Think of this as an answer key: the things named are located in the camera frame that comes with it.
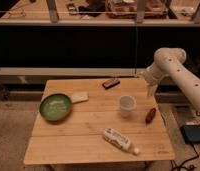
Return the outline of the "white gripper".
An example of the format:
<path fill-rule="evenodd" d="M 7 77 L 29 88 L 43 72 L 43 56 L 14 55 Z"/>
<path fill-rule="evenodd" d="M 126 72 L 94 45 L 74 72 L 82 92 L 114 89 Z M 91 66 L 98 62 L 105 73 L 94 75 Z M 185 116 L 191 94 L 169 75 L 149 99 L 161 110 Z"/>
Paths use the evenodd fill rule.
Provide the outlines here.
<path fill-rule="evenodd" d="M 166 76 L 166 73 L 156 64 L 151 64 L 142 72 L 142 76 L 149 84 L 147 86 L 147 96 L 151 97 L 156 92 L 156 85 L 161 82 L 161 80 Z"/>

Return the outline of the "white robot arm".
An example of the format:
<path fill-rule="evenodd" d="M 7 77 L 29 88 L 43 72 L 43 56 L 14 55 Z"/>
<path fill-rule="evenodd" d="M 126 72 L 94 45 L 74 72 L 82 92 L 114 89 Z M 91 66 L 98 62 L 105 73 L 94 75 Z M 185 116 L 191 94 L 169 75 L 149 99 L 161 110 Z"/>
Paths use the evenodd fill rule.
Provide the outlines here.
<path fill-rule="evenodd" d="M 183 66 L 186 52 L 182 48 L 159 48 L 154 53 L 154 62 L 142 75 L 154 86 L 166 75 L 181 89 L 194 108 L 200 113 L 200 79 Z"/>

